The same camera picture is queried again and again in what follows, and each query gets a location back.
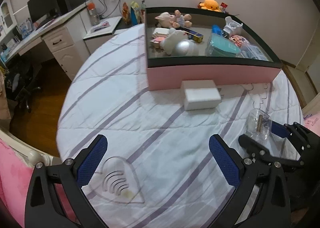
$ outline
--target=black chair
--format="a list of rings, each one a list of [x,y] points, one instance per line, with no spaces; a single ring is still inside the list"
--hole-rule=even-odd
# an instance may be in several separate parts
[[[31,112],[29,101],[34,91],[41,90],[38,85],[34,67],[26,58],[18,58],[10,63],[5,74],[5,90],[7,98],[15,100],[19,108],[26,108]]]

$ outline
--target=metal screw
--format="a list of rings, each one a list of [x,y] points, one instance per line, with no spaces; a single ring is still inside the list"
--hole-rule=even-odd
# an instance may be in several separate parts
[[[274,163],[274,165],[276,166],[276,168],[281,167],[281,163],[280,163],[279,161],[276,161],[276,162]]]
[[[64,163],[69,166],[73,163],[73,159],[66,159]]]
[[[38,162],[38,163],[36,164],[36,168],[38,168],[38,169],[42,168],[42,166],[43,166],[43,163],[42,163],[42,162]]]
[[[251,160],[251,159],[245,158],[243,161],[244,161],[244,163],[245,163],[246,165],[252,164],[252,160]]]

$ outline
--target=white box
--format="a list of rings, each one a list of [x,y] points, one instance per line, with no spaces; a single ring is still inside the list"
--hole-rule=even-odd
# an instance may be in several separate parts
[[[221,96],[213,80],[184,80],[181,83],[184,109],[214,108],[221,102]]]

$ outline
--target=heart pattern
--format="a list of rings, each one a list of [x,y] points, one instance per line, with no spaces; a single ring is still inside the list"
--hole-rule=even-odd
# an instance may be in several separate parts
[[[89,187],[97,196],[113,203],[145,203],[134,167],[119,156],[103,163],[101,171],[92,176]]]

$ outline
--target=striped bedsheet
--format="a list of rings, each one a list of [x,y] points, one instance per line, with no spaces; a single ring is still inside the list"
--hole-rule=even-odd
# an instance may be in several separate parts
[[[83,191],[111,228],[207,227],[233,191],[209,137],[220,134],[245,156],[237,139],[249,111],[302,123],[297,96],[281,71],[273,83],[219,86],[215,109],[184,111],[180,90],[148,91],[144,45],[144,25],[132,27],[81,67],[58,122],[61,159],[75,157],[97,134],[107,137],[108,150]],[[276,136],[266,146],[275,156],[299,156]]]

